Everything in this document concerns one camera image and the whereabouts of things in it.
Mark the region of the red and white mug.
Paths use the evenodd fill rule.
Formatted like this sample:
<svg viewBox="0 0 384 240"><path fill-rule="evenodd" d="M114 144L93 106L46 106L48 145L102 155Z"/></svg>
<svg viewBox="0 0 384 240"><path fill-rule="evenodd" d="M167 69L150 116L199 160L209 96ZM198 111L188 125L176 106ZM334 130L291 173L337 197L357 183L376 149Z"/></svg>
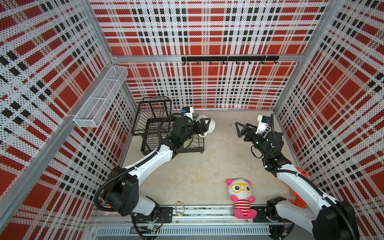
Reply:
<svg viewBox="0 0 384 240"><path fill-rule="evenodd" d="M216 122L212 118L207 117L205 115L198 116L196 121L200 123L201 120L203 120L203 119L205 119L205 122L208 123L208 130L202 134L199 134L199 137L201 137L201 138L205 138L207 135L211 134L215 130L215 127L216 127Z"/></svg>

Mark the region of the short green transparent cup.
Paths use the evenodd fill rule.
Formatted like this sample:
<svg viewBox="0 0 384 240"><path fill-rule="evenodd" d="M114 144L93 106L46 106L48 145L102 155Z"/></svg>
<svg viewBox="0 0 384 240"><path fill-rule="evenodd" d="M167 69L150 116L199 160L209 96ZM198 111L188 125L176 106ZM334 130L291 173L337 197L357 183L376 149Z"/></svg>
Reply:
<svg viewBox="0 0 384 240"><path fill-rule="evenodd" d="M194 120L194 121L196 121L198 117L199 117L199 114L197 114L197 113L193 113L193 120Z"/></svg>

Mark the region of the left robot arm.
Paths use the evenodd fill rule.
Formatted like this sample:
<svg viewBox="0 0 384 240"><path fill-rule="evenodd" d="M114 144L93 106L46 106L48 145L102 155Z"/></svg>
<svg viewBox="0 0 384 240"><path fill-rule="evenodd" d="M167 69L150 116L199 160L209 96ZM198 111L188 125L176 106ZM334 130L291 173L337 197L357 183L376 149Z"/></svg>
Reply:
<svg viewBox="0 0 384 240"><path fill-rule="evenodd" d="M107 181L96 190L95 207L103 212L117 212L122 217L142 215L147 221L155 222L161 215L160 205L148 196L140 196L140 185L156 169L176 157L187 140L208 132L211 121L211 118L194 121L181 113L164 118L158 126L158 146L132 165L115 167Z"/></svg>

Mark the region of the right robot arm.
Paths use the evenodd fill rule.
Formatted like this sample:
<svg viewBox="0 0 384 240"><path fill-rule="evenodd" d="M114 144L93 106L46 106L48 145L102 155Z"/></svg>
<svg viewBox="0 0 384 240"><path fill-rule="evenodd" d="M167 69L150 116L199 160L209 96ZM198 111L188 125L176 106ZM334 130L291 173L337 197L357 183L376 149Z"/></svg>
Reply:
<svg viewBox="0 0 384 240"><path fill-rule="evenodd" d="M281 149L282 134L272 129L261 135L250 124L235 123L237 135L252 143L262 154L265 170L288 185L306 204L300 208L282 197L268 203L271 215L287 219L311 233L316 240L358 240L359 229L355 210L346 201L339 201L325 193L287 159Z"/></svg>

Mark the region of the light green ceramic mug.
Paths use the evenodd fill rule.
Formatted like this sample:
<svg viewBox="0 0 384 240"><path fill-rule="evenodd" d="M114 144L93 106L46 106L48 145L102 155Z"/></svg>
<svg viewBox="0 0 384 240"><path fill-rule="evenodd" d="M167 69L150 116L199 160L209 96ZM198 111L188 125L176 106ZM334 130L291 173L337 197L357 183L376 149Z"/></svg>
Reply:
<svg viewBox="0 0 384 240"><path fill-rule="evenodd" d="M183 148L187 149L190 146L190 144L192 143L192 141L193 141L193 139L188 139L186 142L184 142Z"/></svg>

